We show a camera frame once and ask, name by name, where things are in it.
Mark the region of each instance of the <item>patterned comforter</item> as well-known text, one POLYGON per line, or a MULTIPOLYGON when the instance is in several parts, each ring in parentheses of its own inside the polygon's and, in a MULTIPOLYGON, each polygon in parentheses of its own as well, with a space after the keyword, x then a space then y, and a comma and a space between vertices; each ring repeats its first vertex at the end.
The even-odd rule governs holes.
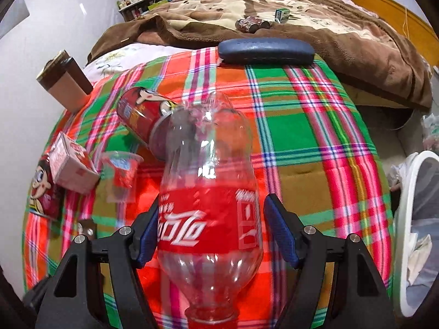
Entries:
MULTIPOLYGON (((140 154, 137 202, 105 202, 103 185, 84 196, 67 191, 60 222, 26 212, 23 228, 25 287, 54 274, 77 234, 78 219, 97 223, 99 237, 108 236, 146 211, 161 181, 163 163, 139 146, 120 123, 116 104, 124 90, 143 86, 180 100, 199 100, 210 92, 226 93, 248 118, 253 133, 252 163, 260 206, 276 193, 302 222, 326 235, 359 234, 388 288, 391 288, 392 213, 386 179, 366 126, 338 79, 316 57, 309 68, 217 65, 216 48, 156 59, 98 82, 91 100, 78 114, 65 113, 47 142, 58 132, 83 145, 98 169, 108 150, 140 154)), ((287 300, 294 271, 283 261, 263 223, 263 262, 238 297, 239 327, 271 328, 287 300)), ((322 324, 329 301, 333 267, 326 268, 324 288, 313 326, 322 324)), ((109 277, 108 267, 103 267, 109 277)), ((150 307, 164 328, 187 328, 185 297, 154 259, 139 270, 150 307)), ((120 327, 110 281, 105 302, 111 324, 120 327)))
POLYGON ((306 41, 341 82, 421 111, 432 105, 430 74, 414 45, 381 19, 341 0, 174 0, 138 21, 110 27, 88 61, 136 41, 199 49, 254 37, 306 41), (274 22, 277 8, 290 10, 288 21, 274 22), (272 26, 254 34, 236 30, 236 21, 248 16, 272 26))

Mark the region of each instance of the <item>brown blanket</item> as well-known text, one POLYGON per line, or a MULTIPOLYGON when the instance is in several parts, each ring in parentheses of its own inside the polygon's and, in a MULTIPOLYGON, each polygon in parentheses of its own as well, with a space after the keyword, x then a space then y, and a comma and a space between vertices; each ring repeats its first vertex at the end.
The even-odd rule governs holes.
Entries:
POLYGON ((340 81, 428 111, 429 74, 413 44, 389 25, 340 0, 176 0, 137 21, 109 28, 89 54, 91 62, 134 42, 198 49, 232 38, 281 37, 310 43, 340 81), (288 8, 286 24, 244 34, 235 22, 246 16, 274 20, 288 8))

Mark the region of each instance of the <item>coca-cola bottle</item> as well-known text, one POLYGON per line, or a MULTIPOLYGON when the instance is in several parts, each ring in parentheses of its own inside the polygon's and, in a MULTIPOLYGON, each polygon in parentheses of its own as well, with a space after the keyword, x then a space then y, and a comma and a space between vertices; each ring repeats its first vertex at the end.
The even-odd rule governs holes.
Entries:
POLYGON ((262 260, 247 119, 227 96, 177 107, 160 188, 160 266, 189 301, 189 328, 236 328, 234 300, 262 260))

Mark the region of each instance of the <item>plastic cup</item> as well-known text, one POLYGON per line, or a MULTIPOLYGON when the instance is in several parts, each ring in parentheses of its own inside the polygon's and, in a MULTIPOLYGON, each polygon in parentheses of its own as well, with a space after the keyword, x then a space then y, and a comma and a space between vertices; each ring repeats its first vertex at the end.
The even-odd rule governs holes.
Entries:
POLYGON ((107 203, 134 203, 137 168, 143 162, 143 158, 131 152, 109 151, 104 152, 100 159, 107 203))

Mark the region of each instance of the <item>metal screw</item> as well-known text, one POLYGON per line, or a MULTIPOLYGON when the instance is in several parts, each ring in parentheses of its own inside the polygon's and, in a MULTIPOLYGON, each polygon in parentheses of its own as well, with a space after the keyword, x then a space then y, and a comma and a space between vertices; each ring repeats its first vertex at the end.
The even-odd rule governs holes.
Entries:
POLYGON ((76 243, 83 243, 85 241, 85 236, 84 235, 78 235, 75 237, 75 242, 76 243))
POLYGON ((361 240, 361 237, 359 237, 357 234, 350 234, 350 235, 349 235, 349 239, 350 239, 353 243, 359 243, 359 241, 361 240))
POLYGON ((119 234, 121 235, 128 235, 131 232, 131 228, 129 226, 123 226, 119 230, 119 234))
POLYGON ((311 225, 307 225, 303 228, 304 232, 306 232, 308 235, 314 235, 316 233, 316 228, 311 226, 311 225))

